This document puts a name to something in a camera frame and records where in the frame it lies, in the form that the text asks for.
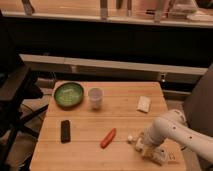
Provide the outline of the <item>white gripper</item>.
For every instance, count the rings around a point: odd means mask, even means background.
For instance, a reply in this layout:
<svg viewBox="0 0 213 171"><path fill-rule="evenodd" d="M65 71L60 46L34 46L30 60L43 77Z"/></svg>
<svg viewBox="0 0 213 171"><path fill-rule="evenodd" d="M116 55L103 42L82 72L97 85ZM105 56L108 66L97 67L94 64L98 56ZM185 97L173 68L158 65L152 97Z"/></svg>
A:
<svg viewBox="0 0 213 171"><path fill-rule="evenodd" d="M142 157L152 158L157 146L145 139L141 140L141 144L142 144L142 152L141 152Z"/></svg>

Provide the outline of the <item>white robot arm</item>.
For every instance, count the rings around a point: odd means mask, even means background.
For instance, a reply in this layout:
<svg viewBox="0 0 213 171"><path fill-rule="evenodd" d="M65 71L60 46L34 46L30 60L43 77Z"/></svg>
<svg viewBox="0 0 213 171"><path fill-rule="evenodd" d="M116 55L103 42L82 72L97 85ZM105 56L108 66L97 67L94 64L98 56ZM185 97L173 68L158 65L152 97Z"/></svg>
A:
<svg viewBox="0 0 213 171"><path fill-rule="evenodd" d="M156 117L144 130L143 144L148 147L158 147L166 139L171 139L213 163L213 137L196 132L185 126L185 123L186 118L181 111L169 110Z"/></svg>

